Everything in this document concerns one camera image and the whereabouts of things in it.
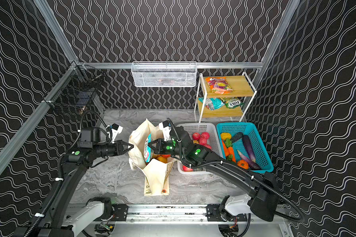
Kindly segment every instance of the white zip tie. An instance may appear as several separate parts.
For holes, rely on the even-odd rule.
[[[45,217],[45,215],[43,215],[41,213],[38,213],[38,212],[34,216],[36,216],[36,217]]]

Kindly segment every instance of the blue plastic basket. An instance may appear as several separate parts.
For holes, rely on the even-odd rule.
[[[272,172],[273,171],[273,164],[270,160],[268,153],[266,152],[264,143],[257,131],[256,126],[251,122],[223,122],[219,123],[216,126],[216,130],[218,131],[218,136],[220,143],[221,137],[220,134],[222,132],[228,132],[232,136],[234,136],[238,132],[242,132],[244,135],[248,135],[249,139],[251,140],[252,148],[254,154],[256,156],[256,162],[261,167],[261,170],[253,170],[256,173],[265,173],[265,172]],[[249,158],[247,151],[245,150],[244,145],[242,144],[242,138],[232,143],[233,150],[235,151],[236,161],[241,160],[237,150],[241,151],[243,155]],[[222,149],[223,157],[225,157],[223,146],[220,146]]]

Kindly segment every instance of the wooden shelf board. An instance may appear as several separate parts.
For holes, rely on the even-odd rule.
[[[199,113],[202,111],[202,102],[198,100]],[[214,118],[214,117],[241,117],[242,110],[240,107],[237,108],[227,108],[225,105],[217,110],[209,110],[204,107],[203,118]]]
[[[207,90],[207,98],[253,96],[253,90],[252,90],[251,86],[249,85],[247,79],[243,75],[225,77],[225,80],[228,82],[228,84],[233,89],[233,92],[231,92],[229,94],[212,93],[209,88],[209,85],[206,81],[206,78],[208,78],[208,77],[203,77],[204,86],[206,87],[206,90]]]

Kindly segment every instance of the gray marble surface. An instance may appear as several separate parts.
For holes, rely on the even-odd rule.
[[[145,119],[155,126],[170,118],[175,124],[195,122],[193,111],[188,110],[107,110],[104,121],[124,127],[116,140],[128,141],[129,135]],[[203,122],[214,125],[230,122],[230,118],[206,118]],[[213,174],[184,175],[174,164],[169,176],[170,194],[145,197],[144,174],[131,170],[128,154],[110,157],[108,161],[90,168],[78,184],[71,203],[85,203],[92,197],[110,197],[116,203],[133,204],[207,204],[220,203],[225,195],[242,195],[241,189]]]

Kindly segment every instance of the red fruit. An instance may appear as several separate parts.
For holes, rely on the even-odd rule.
[[[209,144],[204,144],[205,147],[212,149],[212,147]]]
[[[209,139],[209,133],[208,132],[202,132],[202,134],[200,136],[204,137],[205,139]]]
[[[194,132],[194,133],[193,133],[193,135],[192,135],[192,139],[193,139],[193,140],[197,140],[197,141],[198,141],[198,140],[199,140],[199,138],[200,138],[200,134],[199,134],[199,132]]]
[[[190,169],[189,167],[186,167],[185,165],[183,165],[183,171],[193,171],[193,170]]]
[[[205,139],[204,137],[200,137],[199,144],[201,145],[207,144],[207,139]]]

